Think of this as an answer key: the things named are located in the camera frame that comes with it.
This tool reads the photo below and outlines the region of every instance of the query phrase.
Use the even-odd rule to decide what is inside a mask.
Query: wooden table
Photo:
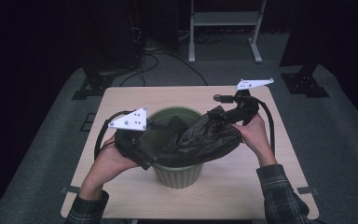
[[[122,110],[147,108],[148,115],[167,106],[188,106],[204,114],[220,105],[213,100],[215,94],[233,95],[233,86],[191,87],[131,87],[106,90],[91,131],[83,149],[71,185],[80,187],[93,163],[93,150],[103,122]],[[251,94],[265,102],[275,123],[276,158],[298,194],[297,188],[307,187],[307,181],[298,163],[296,153],[282,123],[282,119],[267,87],[251,90]],[[235,104],[221,104],[225,110]],[[260,115],[269,124],[260,107]],[[105,139],[115,130],[108,129]],[[200,178],[186,189],[170,189],[157,180],[152,168],[144,171],[134,168],[104,185],[110,200],[103,217],[111,218],[161,218],[161,219],[264,219],[264,198],[255,169],[258,161],[245,145],[224,158],[206,162]],[[310,193],[298,194],[309,206],[309,218],[319,216],[318,208]],[[75,198],[67,193],[62,206],[66,217]]]

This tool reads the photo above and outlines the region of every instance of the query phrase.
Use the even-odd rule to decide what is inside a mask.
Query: plaid shirt sleeve
[[[108,200],[109,194],[104,190],[98,201],[84,200],[77,195],[65,224],[99,224]]]
[[[256,170],[264,195],[264,207],[268,224],[311,223],[307,215],[310,209],[294,193],[280,164]]]

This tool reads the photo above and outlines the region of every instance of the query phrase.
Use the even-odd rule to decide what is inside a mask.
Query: green trash bin
[[[202,114],[194,109],[183,106],[172,106],[160,109],[152,114],[148,119],[150,121],[168,124],[168,122],[177,116],[187,128],[196,123]],[[157,155],[166,147],[170,134],[168,132],[147,129],[145,139],[149,148]],[[172,189],[184,189],[194,184],[201,173],[202,163],[186,167],[167,167],[155,163],[153,169],[159,182]]]

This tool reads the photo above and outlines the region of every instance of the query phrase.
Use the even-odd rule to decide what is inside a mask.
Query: black tape
[[[60,193],[64,193],[64,194],[66,194],[67,192],[78,193],[79,191],[80,191],[80,188],[79,188],[79,187],[64,186],[64,187],[62,187],[62,189],[60,190]]]
[[[83,121],[81,125],[80,131],[81,132],[89,132],[91,130],[92,123],[94,122],[95,116],[97,113],[88,113],[86,119]]]
[[[317,189],[312,189],[310,187],[303,187],[303,188],[297,188],[299,194],[312,194],[312,195],[318,195],[319,191]]]

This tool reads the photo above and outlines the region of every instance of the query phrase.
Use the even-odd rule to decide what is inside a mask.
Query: person's right hand
[[[111,181],[122,172],[137,167],[134,161],[123,157],[114,145],[113,135],[103,144],[95,162],[84,179],[79,197],[85,200],[98,200],[101,197],[103,184]]]
[[[255,115],[246,126],[238,124],[232,126],[240,130],[243,141],[255,153],[260,166],[277,163],[269,145],[264,120],[259,114]]]

